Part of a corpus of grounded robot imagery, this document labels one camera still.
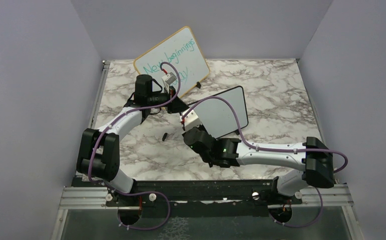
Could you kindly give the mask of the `black framed whiteboard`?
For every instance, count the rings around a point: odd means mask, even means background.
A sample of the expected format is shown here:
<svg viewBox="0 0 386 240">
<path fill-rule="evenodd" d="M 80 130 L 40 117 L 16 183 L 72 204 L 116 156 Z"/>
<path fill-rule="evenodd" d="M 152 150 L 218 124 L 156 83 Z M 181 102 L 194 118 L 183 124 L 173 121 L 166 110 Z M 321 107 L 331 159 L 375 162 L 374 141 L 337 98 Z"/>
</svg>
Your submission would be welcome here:
<svg viewBox="0 0 386 240">
<path fill-rule="evenodd" d="M 234 113 L 243 129 L 248 126 L 248 114 L 245 102 L 245 92 L 242 86 L 238 85 L 215 95 L 226 100 L 230 105 L 219 99 L 208 99 L 193 109 L 194 113 L 202 122 L 207 132 L 214 138 L 220 138 L 230 133 L 238 133 Z"/>
</svg>

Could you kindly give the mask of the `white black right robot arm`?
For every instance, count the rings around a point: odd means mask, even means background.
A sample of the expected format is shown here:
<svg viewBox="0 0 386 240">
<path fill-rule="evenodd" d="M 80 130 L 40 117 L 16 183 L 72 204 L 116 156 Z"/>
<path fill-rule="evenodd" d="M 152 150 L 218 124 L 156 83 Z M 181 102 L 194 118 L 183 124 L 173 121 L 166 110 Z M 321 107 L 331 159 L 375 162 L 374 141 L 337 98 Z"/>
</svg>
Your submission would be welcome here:
<svg viewBox="0 0 386 240">
<path fill-rule="evenodd" d="M 282 144 L 247 143 L 237 138 L 214 138 L 193 127 L 183 133 L 184 143 L 210 167 L 269 165 L 290 168 L 277 176 L 269 190 L 270 199 L 279 204 L 308 186 L 329 189 L 334 186 L 333 157 L 317 138 L 306 142 Z"/>
</svg>

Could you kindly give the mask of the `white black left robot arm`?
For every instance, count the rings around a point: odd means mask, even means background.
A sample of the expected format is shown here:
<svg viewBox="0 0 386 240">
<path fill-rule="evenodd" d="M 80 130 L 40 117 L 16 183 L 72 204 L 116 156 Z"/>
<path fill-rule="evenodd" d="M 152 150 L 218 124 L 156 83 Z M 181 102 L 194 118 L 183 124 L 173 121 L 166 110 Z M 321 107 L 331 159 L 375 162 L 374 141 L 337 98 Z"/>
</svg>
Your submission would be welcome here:
<svg viewBox="0 0 386 240">
<path fill-rule="evenodd" d="M 137 201 L 135 180 L 120 169 L 120 141 L 150 115 L 152 109 L 166 108 L 169 114 L 182 113 L 187 105 L 177 96 L 172 86 L 178 78 L 172 73 L 162 77 L 160 91 L 153 90 L 156 80 L 148 75 L 136 77 L 135 90 L 121 112 L 109 123 L 98 129 L 87 128 L 82 133 L 76 164 L 77 172 L 89 178 L 99 178 L 119 191 L 125 205 Z"/>
</svg>

